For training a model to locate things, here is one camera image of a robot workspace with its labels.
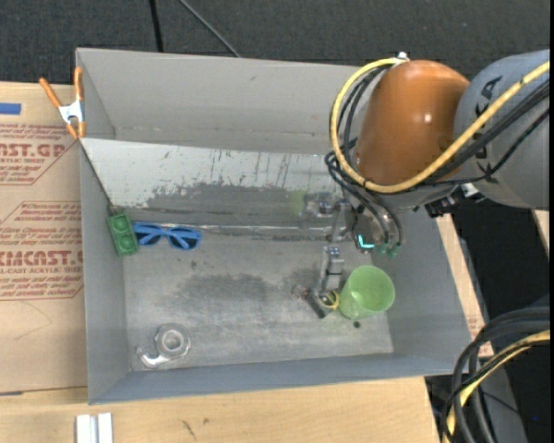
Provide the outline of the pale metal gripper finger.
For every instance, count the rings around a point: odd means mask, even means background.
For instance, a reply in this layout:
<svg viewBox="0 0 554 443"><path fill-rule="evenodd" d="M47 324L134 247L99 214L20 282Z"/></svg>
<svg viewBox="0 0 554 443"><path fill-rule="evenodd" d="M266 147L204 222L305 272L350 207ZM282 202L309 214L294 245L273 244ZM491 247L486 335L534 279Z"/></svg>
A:
<svg viewBox="0 0 554 443"><path fill-rule="evenodd" d="M328 293L340 287L343 276L344 258L337 245L326 245L323 248L319 274L319 291Z"/></svg>
<svg viewBox="0 0 554 443"><path fill-rule="evenodd" d="M302 196L299 218L303 222L332 218L339 211L340 198L331 192L306 193Z"/></svg>

